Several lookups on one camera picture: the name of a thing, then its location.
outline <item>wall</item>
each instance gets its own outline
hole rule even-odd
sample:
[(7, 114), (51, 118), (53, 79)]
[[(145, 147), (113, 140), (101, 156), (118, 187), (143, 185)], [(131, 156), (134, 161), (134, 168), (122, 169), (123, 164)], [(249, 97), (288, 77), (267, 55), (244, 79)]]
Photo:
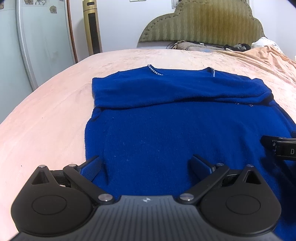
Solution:
[(296, 56), (296, 8), (287, 0), (276, 0), (276, 43), (290, 59)]
[(16, 0), (0, 9), (0, 123), (31, 92), (20, 51), (16, 23)]
[(262, 23), (267, 38), (295, 60), (296, 8), (288, 0), (250, 0), (253, 16)]
[[(97, 0), (99, 26), (104, 52), (137, 47), (165, 48), (169, 43), (141, 43), (139, 37), (154, 18), (172, 13), (171, 0)], [(73, 35), (78, 60), (89, 56), (83, 22), (82, 0), (70, 0)]]

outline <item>rhinestone trim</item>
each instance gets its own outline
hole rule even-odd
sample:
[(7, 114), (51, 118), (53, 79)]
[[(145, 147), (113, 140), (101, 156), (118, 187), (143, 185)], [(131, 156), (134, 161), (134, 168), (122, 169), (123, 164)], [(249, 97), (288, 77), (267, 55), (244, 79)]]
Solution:
[(155, 73), (155, 74), (157, 74), (157, 75), (163, 75), (163, 74), (160, 74), (160, 73), (156, 72), (156, 71), (151, 67), (150, 64), (148, 64), (147, 66), (149, 67), (149, 69), (151, 69), (151, 71), (152, 71), (153, 73)]

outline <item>upholstered headboard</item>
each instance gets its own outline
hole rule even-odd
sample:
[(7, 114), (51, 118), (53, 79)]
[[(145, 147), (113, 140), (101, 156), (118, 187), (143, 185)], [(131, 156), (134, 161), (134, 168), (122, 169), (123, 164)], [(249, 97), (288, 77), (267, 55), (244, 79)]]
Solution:
[(257, 41), (263, 28), (245, 0), (182, 0), (174, 13), (152, 20), (139, 42), (197, 41), (236, 45)]

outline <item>folded sweater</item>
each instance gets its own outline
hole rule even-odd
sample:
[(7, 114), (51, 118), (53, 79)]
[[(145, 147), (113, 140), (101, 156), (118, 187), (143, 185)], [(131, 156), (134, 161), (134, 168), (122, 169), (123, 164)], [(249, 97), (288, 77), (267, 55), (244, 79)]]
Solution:
[(92, 83), (95, 108), (85, 129), (84, 175), (120, 195), (178, 196), (199, 179), (189, 159), (198, 154), (231, 169), (253, 164), (282, 205), (275, 233), (296, 237), (296, 166), (276, 161), (263, 135), (291, 137), (296, 125), (260, 79), (206, 68), (147, 66)]

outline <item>bed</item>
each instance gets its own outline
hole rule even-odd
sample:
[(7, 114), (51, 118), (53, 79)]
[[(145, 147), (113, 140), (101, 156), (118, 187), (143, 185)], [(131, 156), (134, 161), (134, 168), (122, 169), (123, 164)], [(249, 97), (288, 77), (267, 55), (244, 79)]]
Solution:
[(10, 207), (38, 165), (46, 164), (55, 170), (85, 161), (84, 129), (94, 107), (92, 78), (147, 64), (189, 70), (210, 66), (260, 78), (272, 89), (275, 100), (296, 120), (296, 62), (271, 46), (246, 52), (137, 49), (91, 56), (43, 84), (0, 124), (1, 241), (17, 233)]

